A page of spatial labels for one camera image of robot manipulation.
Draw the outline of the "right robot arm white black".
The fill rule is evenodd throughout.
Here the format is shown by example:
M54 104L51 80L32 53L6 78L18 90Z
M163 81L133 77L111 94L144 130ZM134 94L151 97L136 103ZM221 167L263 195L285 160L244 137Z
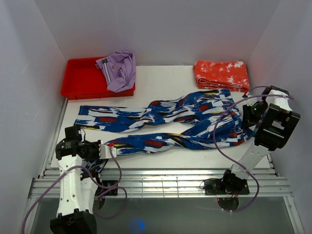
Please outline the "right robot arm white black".
M248 130L254 126L251 135L253 143L220 181L220 188L227 194L239 193L247 189L249 172L272 151L283 148L297 126L301 115L293 111L288 103L289 92L276 86L266 87L261 100L250 102L245 94L241 128Z

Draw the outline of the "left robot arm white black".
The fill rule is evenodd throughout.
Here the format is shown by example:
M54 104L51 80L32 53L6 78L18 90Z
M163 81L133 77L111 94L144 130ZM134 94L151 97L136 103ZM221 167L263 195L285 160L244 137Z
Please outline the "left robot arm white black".
M56 145L61 179L57 217L50 220L54 234L97 233L92 208L95 195L103 190L103 182L81 167L84 160L99 158L98 145L84 140L81 129L75 126L65 128L65 138Z

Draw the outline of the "blue white red patterned trousers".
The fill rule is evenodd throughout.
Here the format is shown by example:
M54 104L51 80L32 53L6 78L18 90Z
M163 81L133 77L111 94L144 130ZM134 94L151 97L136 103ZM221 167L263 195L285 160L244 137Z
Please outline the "blue white red patterned trousers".
M147 107L114 107L82 105L75 126L110 133L124 133L107 141L118 156L139 153L155 154L173 147L188 150L210 150L238 146L252 131L241 128L242 116L228 89L197 91L174 100L154 100ZM178 122L189 125L181 133L164 131L135 135L144 127Z

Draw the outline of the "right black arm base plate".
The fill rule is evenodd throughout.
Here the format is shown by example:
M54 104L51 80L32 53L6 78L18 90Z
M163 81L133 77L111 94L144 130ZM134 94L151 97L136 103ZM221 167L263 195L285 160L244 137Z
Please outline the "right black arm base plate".
M249 195L250 190L247 183L234 184L220 178L209 178L203 180L199 189L205 191L205 195Z

